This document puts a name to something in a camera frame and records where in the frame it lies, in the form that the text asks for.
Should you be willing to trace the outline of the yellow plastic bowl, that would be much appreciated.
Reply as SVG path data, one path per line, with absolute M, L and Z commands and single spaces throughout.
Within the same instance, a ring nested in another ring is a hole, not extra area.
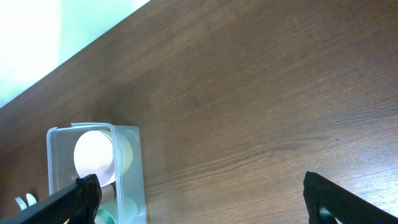
M 130 142 L 122 134 L 118 136 L 118 144 L 121 150 L 121 157 L 123 159 L 123 167 L 121 170 L 124 174 L 131 166 L 133 160 L 133 151 Z

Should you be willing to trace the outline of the pink plastic bowl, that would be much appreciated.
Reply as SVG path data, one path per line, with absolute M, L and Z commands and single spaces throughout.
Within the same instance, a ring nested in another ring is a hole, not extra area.
M 113 142 L 109 131 L 83 133 L 75 144 L 73 160 L 76 172 L 81 178 L 95 174 L 101 187 L 116 180 Z

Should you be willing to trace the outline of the grey plastic spoon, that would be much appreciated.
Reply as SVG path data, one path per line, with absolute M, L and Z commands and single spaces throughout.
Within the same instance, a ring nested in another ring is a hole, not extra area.
M 27 193 L 25 195 L 25 197 L 26 197 L 27 204 L 29 207 L 31 207 L 37 203 L 37 199 L 31 193 Z

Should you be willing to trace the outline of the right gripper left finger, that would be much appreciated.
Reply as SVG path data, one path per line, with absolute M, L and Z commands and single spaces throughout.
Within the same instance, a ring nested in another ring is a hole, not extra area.
M 90 174 L 17 215 L 2 219 L 1 224 L 94 223 L 101 198 L 99 180 Z

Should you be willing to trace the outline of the grey plastic fork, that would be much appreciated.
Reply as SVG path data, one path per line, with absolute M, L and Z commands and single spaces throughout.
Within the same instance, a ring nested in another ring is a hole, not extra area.
M 27 208 L 27 204 L 25 203 L 25 201 L 23 201 L 22 198 L 16 197 L 15 201 L 18 204 L 18 206 L 19 206 L 21 211 L 23 211 L 23 210 L 25 210 Z

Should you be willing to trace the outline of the green plastic cup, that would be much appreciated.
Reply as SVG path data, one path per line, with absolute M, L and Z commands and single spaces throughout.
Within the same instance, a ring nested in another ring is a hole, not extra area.
M 101 205 L 95 217 L 95 224 L 131 224 L 136 219 L 138 207 L 134 199 L 124 197 L 124 203 L 121 210 L 118 210 L 118 203 L 113 200 Z

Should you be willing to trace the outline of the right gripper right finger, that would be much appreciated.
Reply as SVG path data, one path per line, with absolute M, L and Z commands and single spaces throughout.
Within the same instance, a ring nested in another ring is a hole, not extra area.
M 303 186 L 303 197 L 310 224 L 397 223 L 397 217 L 377 208 L 317 173 L 307 172 Z

